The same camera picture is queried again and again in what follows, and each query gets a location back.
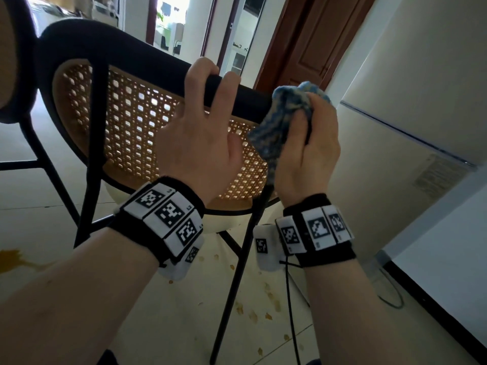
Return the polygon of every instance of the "knitted cloth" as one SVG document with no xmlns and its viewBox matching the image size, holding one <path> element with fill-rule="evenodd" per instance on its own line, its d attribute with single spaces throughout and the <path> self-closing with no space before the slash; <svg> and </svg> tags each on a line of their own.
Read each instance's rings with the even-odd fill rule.
<svg viewBox="0 0 487 365">
<path fill-rule="evenodd" d="M 271 110 L 262 123 L 247 134 L 250 143 L 267 162 L 267 184 L 274 184 L 277 159 L 286 142 L 289 123 L 294 112 L 303 109 L 308 119 L 308 128 L 311 127 L 313 109 L 306 92 L 313 92 L 330 102 L 328 96 L 311 82 L 303 82 L 298 87 L 292 85 L 277 87 L 272 93 Z"/>
</svg>

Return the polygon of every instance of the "black metal leg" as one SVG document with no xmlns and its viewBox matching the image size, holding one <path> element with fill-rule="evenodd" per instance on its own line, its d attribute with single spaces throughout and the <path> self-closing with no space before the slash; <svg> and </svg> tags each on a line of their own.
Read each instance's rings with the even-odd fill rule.
<svg viewBox="0 0 487 365">
<path fill-rule="evenodd" d="M 64 187 L 64 184 L 62 183 L 61 178 L 58 175 L 58 172 L 54 168 L 51 159 L 49 159 L 49 156 L 47 156 L 46 150 L 44 150 L 44 147 L 40 143 L 37 134 L 34 132 L 30 115 L 25 117 L 20 123 L 21 123 L 22 133 L 24 134 L 25 139 L 27 140 L 28 144 L 32 148 L 32 151 L 37 156 L 39 165 L 42 168 L 44 168 L 44 170 L 46 171 L 46 174 L 51 180 L 51 183 L 53 184 L 54 188 L 58 192 L 59 197 L 61 197 L 61 200 L 66 206 L 66 208 L 68 209 L 69 214 L 77 224 L 79 221 L 78 210 L 76 209 L 73 200 L 71 200 L 68 191 Z"/>
<path fill-rule="evenodd" d="M 254 227 L 259 223 L 260 218 L 265 210 L 265 205 L 272 195 L 274 190 L 273 186 L 266 185 L 257 200 L 254 200 L 252 205 L 252 216 L 247 225 L 247 231 L 244 237 L 244 243 L 241 247 L 239 254 L 239 262 L 235 269 L 235 275 L 233 276 L 232 284 L 230 286 L 230 292 L 228 293 L 227 303 L 223 309 L 222 320 L 220 326 L 218 327 L 218 332 L 215 339 L 215 344 L 213 345 L 213 351 L 211 352 L 210 364 L 214 365 L 216 363 L 216 357 L 220 351 L 220 346 L 222 345 L 223 336 L 225 335 L 225 330 L 227 329 L 228 320 L 230 319 L 230 314 L 232 313 L 233 305 L 235 303 L 235 297 L 237 297 L 237 292 L 239 290 L 240 281 L 244 274 L 244 269 L 247 264 L 248 254 L 250 253 L 250 248 L 252 247 L 253 240 L 253 230 Z"/>
<path fill-rule="evenodd" d="M 86 241 L 92 231 L 94 209 L 100 194 L 101 177 L 105 155 L 105 121 L 107 114 L 108 65 L 105 62 L 90 61 L 93 66 L 90 94 L 90 143 L 88 145 L 88 168 L 86 170 L 86 192 L 81 208 L 75 248 Z"/>
</svg>

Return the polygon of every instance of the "right hand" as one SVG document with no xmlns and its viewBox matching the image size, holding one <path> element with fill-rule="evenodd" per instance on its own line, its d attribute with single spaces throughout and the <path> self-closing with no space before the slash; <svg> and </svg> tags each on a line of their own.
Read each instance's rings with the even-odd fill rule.
<svg viewBox="0 0 487 365">
<path fill-rule="evenodd" d="M 340 157 L 337 111 L 316 94 L 308 93 L 308 97 L 313 107 L 308 144 L 308 121 L 304 111 L 297 110 L 277 163 L 275 188 L 284 207 L 326 193 Z"/>
</svg>

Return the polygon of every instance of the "white tile floor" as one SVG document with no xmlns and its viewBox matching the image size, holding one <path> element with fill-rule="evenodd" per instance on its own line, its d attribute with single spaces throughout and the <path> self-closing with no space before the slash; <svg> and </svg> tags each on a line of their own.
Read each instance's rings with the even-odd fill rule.
<svg viewBox="0 0 487 365">
<path fill-rule="evenodd" d="M 82 202 L 85 167 L 64 143 L 38 98 L 32 112 L 34 128 L 76 204 Z M 32 159 L 17 125 L 0 124 L 0 160 Z M 19 249 L 25 261 L 48 264 L 72 250 L 76 227 L 42 170 L 0 173 L 0 250 Z M 112 212 L 115 204 L 102 187 L 95 217 Z M 266 221 L 270 211 L 266 211 Z M 241 241 L 245 225 L 230 233 Z M 205 244 L 181 282 L 169 284 L 155 275 L 125 320 L 110 348 L 121 365 L 208 363 L 237 258 L 216 234 Z M 20 266 L 0 275 L 0 300 L 38 274 Z M 252 249 L 220 350 L 222 364 L 295 364 L 290 336 L 283 272 L 260 272 Z M 375 272 L 378 293 L 397 300 L 390 283 Z M 406 306 L 386 310 L 424 364 L 474 364 L 466 351 L 409 294 Z M 318 357 L 311 313 L 291 285 L 293 314 L 301 362 Z"/>
</svg>

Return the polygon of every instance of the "refrigerator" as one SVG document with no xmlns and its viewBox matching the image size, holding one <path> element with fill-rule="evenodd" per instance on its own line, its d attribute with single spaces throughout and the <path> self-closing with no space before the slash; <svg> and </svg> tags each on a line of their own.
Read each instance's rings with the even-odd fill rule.
<svg viewBox="0 0 487 365">
<path fill-rule="evenodd" d="M 487 0 L 402 0 L 337 105 L 328 196 L 375 254 L 487 159 Z M 299 269 L 291 276 L 305 294 Z"/>
</svg>

